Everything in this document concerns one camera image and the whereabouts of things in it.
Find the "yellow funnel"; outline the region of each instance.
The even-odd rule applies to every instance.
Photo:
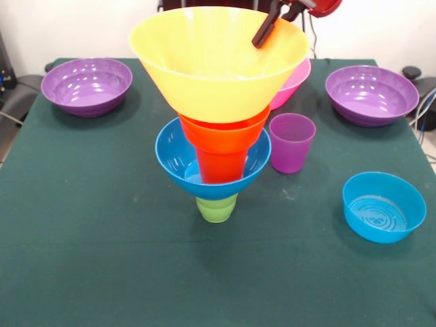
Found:
[[[251,43],[266,14],[234,7],[188,7],[137,25],[130,46],[180,114],[232,123],[259,114],[309,51],[307,36],[279,19],[261,49]]]

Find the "orange cup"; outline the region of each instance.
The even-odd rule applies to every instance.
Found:
[[[248,150],[258,140],[269,114],[268,105],[250,119],[222,124],[178,115],[186,139],[196,148],[203,183],[229,183],[243,177]]]

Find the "purple cup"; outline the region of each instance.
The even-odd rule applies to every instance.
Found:
[[[273,168],[285,174],[300,171],[316,134],[315,123],[302,114],[280,114],[271,120],[269,130]]]

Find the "bowl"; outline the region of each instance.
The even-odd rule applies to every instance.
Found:
[[[236,7],[168,10],[136,25],[129,43],[179,114],[207,123],[244,121],[269,105],[310,51],[307,35],[281,18],[262,48],[253,46],[267,16]]]
[[[338,69],[327,77],[326,90],[336,111],[363,127],[391,124],[419,102],[418,91],[408,79],[376,66]]]
[[[308,58],[298,65],[291,77],[288,78],[280,91],[272,99],[271,110],[275,110],[285,104],[295,91],[298,90],[300,85],[309,77],[311,69],[311,61]]]
[[[271,141],[263,129],[258,141],[248,151],[243,177],[222,184],[202,182],[196,150],[186,139],[179,118],[170,121],[160,131],[155,152],[162,168],[187,193],[205,200],[222,200],[241,192],[258,177],[269,160]]]
[[[50,70],[42,80],[41,91],[69,114],[97,117],[124,100],[132,80],[131,70],[117,60],[75,59]]]
[[[424,221],[426,204],[407,181],[385,172],[363,172],[343,187],[343,209],[350,228],[376,243],[395,243]]]

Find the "white wall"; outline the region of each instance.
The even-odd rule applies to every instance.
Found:
[[[127,36],[157,7],[157,0],[0,1],[0,31],[18,75],[43,74],[58,57],[133,57]],[[417,65],[436,76],[435,21],[436,0],[343,0],[313,21],[317,54],[374,58],[398,72]]]

